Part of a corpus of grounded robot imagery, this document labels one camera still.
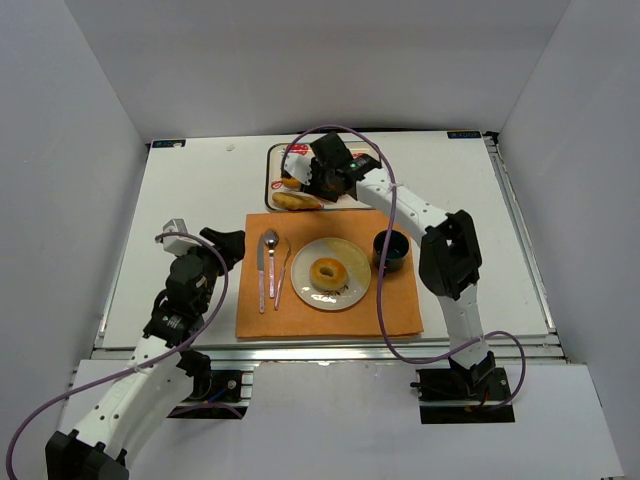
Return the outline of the pale bagel bread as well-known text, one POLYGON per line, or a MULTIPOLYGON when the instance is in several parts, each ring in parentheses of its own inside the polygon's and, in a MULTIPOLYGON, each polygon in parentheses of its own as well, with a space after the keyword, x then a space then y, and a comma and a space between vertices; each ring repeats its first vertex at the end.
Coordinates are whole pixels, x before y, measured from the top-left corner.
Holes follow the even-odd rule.
POLYGON ((322 291, 337 291, 348 281, 346 267, 337 259, 330 257, 318 258, 309 269, 312 285, 322 291))

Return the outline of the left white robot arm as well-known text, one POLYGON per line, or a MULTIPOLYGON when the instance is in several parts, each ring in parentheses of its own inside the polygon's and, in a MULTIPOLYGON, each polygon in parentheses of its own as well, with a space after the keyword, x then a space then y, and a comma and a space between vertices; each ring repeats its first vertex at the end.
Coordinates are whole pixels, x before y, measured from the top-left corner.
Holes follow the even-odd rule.
POLYGON ((48 441, 50 479, 129 478, 164 419, 208 382, 211 360, 191 346, 222 307, 214 288, 243 260, 245 233, 165 226, 156 240, 174 257, 165 286, 126 368, 108 377, 106 393, 73 428, 48 441))

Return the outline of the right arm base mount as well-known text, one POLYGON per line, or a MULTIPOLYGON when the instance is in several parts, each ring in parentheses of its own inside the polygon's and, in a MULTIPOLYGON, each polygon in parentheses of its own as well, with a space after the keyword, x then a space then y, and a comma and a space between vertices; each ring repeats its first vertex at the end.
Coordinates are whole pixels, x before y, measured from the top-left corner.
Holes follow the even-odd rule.
POLYGON ((423 425, 514 423, 513 407, 497 408, 511 395, 503 368, 497 368, 477 393, 468 394, 464 382, 445 368, 420 369, 410 386, 418 394, 423 425))

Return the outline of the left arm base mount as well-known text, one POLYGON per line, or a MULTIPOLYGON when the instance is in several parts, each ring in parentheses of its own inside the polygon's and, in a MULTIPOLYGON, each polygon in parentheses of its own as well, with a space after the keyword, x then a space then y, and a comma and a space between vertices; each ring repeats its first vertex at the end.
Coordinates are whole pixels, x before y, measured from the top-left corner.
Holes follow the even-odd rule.
POLYGON ((253 373, 211 370, 194 392, 169 414, 172 419, 240 420, 248 410, 253 373))

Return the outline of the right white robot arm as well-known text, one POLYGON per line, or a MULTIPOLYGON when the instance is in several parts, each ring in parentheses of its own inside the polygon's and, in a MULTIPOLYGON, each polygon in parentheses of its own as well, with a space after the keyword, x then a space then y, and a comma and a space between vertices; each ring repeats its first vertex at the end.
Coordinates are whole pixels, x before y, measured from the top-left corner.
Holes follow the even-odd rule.
POLYGON ((449 338, 450 369, 473 396, 495 369, 479 314, 477 284, 482 257, 473 219, 464 210, 448 213, 412 193, 395 178, 377 146, 374 156, 353 156, 331 132, 310 144, 313 156, 288 153, 281 170, 301 182, 302 191, 335 201, 348 195, 388 216, 420 247, 419 277, 440 304, 449 338))

